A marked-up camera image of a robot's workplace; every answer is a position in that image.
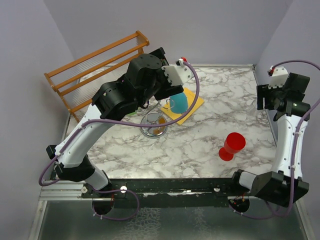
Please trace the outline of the blue plastic wine glass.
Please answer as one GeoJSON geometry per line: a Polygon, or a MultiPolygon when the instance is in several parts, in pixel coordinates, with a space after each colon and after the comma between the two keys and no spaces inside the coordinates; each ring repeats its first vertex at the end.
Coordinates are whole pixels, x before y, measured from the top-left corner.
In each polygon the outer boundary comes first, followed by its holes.
{"type": "Polygon", "coordinates": [[[184,92],[169,98],[170,110],[175,114],[183,114],[188,109],[188,99],[184,92]]]}

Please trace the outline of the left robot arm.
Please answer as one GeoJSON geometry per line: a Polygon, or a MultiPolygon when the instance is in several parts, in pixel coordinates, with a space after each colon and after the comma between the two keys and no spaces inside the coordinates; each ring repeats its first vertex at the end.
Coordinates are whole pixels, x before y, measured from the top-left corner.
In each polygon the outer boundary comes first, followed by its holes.
{"type": "Polygon", "coordinates": [[[106,197],[111,190],[110,179],[89,159],[88,151],[108,129],[144,107],[150,98],[163,100],[181,93],[180,77],[165,72],[173,68],[160,47],[133,58],[123,75],[102,84],[70,135],[48,150],[50,158],[57,163],[54,170],[58,180],[84,181],[97,196],[106,197]]]}

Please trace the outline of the chrome wine glass rack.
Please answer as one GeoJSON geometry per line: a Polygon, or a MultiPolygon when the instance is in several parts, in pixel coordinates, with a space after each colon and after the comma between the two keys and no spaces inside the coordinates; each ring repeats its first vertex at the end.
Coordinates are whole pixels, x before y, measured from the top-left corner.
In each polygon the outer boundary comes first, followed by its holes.
{"type": "Polygon", "coordinates": [[[167,122],[164,117],[162,108],[170,110],[170,99],[158,100],[154,105],[150,106],[142,118],[140,124],[147,125],[147,127],[141,127],[141,133],[150,139],[158,139],[163,136],[167,131],[167,126],[152,127],[153,125],[162,125],[167,122]]]}

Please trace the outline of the red plastic wine glass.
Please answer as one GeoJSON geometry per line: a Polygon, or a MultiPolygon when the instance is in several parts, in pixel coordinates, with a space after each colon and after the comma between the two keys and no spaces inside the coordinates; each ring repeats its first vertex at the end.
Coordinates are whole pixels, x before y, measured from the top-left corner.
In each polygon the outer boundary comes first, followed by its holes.
{"type": "Polygon", "coordinates": [[[220,148],[218,155],[223,161],[231,161],[234,155],[246,146],[246,139],[238,132],[231,132],[225,139],[224,145],[220,148]]]}

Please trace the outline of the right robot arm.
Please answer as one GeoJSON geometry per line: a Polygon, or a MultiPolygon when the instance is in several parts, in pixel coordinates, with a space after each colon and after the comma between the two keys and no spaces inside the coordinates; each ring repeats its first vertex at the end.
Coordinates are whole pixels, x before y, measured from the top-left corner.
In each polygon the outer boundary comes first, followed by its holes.
{"type": "Polygon", "coordinates": [[[247,190],[261,200],[288,208],[309,191],[303,181],[302,145],[310,115],[310,104],[303,101],[310,78],[289,73],[281,66],[269,73],[270,83],[258,85],[257,109],[275,110],[277,143],[271,170],[254,174],[238,170],[229,189],[240,196],[247,190]]]}

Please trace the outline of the green plastic wine glass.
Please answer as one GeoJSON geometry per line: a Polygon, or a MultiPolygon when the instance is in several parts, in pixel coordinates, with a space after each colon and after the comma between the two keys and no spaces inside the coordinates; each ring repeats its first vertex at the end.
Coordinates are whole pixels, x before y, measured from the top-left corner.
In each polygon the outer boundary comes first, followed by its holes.
{"type": "Polygon", "coordinates": [[[127,116],[133,116],[133,115],[136,115],[137,113],[138,113],[137,111],[134,111],[134,112],[128,113],[127,116]]]}

